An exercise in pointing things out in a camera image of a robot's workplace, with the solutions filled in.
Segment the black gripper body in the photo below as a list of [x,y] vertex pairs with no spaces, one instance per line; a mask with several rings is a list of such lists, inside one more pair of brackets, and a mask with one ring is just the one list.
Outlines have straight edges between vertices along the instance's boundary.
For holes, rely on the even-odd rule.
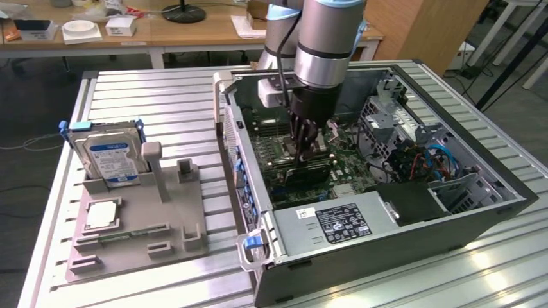
[[338,87],[293,89],[289,104],[290,115],[298,119],[310,120],[316,124],[325,124],[334,113],[337,100]]

